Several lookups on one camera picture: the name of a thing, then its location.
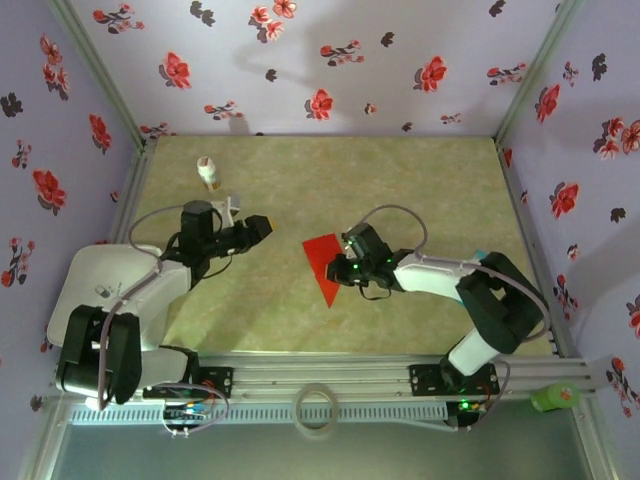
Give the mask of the red paper sheet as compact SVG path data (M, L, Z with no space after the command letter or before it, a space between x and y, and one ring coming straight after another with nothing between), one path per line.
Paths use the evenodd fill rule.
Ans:
M302 243L305 255L328 308L331 308L340 285L327 279L327 267L342 252L334 233L315 237Z

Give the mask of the white pill bottle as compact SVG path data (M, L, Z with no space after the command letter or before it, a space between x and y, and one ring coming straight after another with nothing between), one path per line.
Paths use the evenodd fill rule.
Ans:
M210 157L200 157L196 162L197 172L203 184L210 192L216 191L220 182L217 176L216 165Z

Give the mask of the teal paper packet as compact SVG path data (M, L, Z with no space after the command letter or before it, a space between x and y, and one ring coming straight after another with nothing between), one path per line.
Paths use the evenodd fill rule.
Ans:
M466 306L465 300L467 297L470 297L470 289L476 282L476 279L481 276L481 273L475 275L474 272L478 266L482 265L487 255L488 253L483 250L476 250L470 258L459 262L459 279L455 285L455 291L457 294L456 301L460 305Z

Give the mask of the clear tape roll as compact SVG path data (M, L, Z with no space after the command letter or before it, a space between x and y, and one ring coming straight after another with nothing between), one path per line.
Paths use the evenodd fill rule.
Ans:
M319 395L329 403L329 417L322 426L311 426L303 421L302 406L309 396ZM321 383L309 383L302 387L293 401L292 419L295 428L306 438L323 439L329 436L337 427L339 418L339 402L330 388Z

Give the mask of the right circuit board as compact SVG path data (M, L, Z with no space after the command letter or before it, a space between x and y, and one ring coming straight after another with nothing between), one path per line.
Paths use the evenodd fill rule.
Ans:
M446 406L448 415L450 417L466 413L473 413L482 416L487 412L486 400L472 400L463 398L459 400L447 401Z

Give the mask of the circuit board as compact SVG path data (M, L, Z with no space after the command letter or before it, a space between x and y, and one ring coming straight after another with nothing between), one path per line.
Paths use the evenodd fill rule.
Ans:
M169 422L204 421L212 413L212 407L202 403L169 405L163 411L163 419Z
M448 415L450 417L466 413L473 413L482 416L487 412L486 400L472 400L463 398L459 400L447 401L446 406Z

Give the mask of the left circuit board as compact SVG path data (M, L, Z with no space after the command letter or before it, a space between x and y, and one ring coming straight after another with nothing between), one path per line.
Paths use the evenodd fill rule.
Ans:
M212 413L212 407L202 403L169 405L163 411L163 419L169 422L204 421Z

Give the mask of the green plastic cup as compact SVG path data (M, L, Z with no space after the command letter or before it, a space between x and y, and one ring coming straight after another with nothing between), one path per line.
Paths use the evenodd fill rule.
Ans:
M581 399L580 390L570 382L558 382L534 391L530 395L532 406L539 412L571 409Z

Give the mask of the aluminium side rail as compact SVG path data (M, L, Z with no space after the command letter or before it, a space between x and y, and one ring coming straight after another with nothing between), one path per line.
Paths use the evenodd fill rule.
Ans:
M532 200L529 199L527 203L521 200L521 194L525 192L525 188L515 170L515 162L511 161L510 165L507 165L505 160L506 149L498 141L495 141L494 145L517 217L534 283L548 304L550 325L547 329L547 337L555 345L555 354L557 356L564 358L577 357L578 353L568 331L561 304L552 291L556 285L556 280L553 276L554 269L550 269L546 262L544 245L530 209L533 205Z
M137 208L156 149L156 140L146 141L133 156L124 187L119 194L116 214L107 240L109 243L126 243L128 231L136 219Z

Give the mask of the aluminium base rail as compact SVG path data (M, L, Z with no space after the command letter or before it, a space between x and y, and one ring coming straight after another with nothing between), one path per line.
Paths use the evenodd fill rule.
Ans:
M586 363L578 358L554 356L515 356L492 360L498 375L497 395L413 396L408 367L439 364L433 355L354 355L234 352L199 357L194 353L159 349L142 353L133 360L107 364L98 372L98 359L62 359L56 372L56 385L65 392L86 397L110 397L122 405L144 399L146 388L162 386L193 388L182 380L200 367L232 367L235 403L276 403L292 399L309 383L321 383L346 402L453 401L463 398L495 400L525 399L534 391L558 382L573 383L584 396L596 391Z

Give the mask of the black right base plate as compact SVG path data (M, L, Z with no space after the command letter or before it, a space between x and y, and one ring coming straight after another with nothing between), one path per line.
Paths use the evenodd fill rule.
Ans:
M443 369L439 364L414 364L408 367L413 396L497 395L501 389L493 364L482 366L471 376Z

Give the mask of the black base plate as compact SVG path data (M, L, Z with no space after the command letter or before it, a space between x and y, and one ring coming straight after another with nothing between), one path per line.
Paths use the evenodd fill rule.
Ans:
M234 383L234 369L232 367L200 367L196 373L189 373L182 382L213 388L220 391L226 398L230 398ZM162 386L146 388L142 392L144 399L203 400L207 396L207 392L199 389Z
M501 389L493 364L482 366L471 376L443 369L439 364L414 364L408 367L413 396L497 395Z

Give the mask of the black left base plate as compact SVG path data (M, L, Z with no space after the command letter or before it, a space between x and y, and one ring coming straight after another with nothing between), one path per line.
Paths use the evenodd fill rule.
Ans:
M230 398L234 383L234 369L232 367L200 367L196 373L189 373L182 382L213 388L220 391L226 398ZM142 392L144 399L203 400L207 396L207 392L199 389L162 386L146 388Z

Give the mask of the aluminium frame post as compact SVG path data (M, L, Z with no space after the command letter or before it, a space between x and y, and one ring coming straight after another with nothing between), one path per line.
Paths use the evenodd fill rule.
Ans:
M500 146L509 131L517 124L529 96L532 94L536 82L544 74L547 64L551 61L555 51L561 45L574 17L587 0L561 0L549 31L540 45L531 64L527 67L521 86L511 102L492 139L496 147Z
M134 142L137 151L144 153L147 147L147 141L143 139L124 97L121 95L113 76L102 60L86 28L83 26L71 0L45 0L45 3L59 25L70 36L83 64L111 106L115 109L119 120Z

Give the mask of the aluminium frame bar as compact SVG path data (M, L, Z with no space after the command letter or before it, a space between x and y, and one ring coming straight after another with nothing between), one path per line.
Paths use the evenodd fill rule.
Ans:
M70 398L51 396L39 410L35 435L22 462L18 480L51 480L64 440L70 413Z
M623 480L613 443L593 398L581 398L572 410L587 469L592 480Z

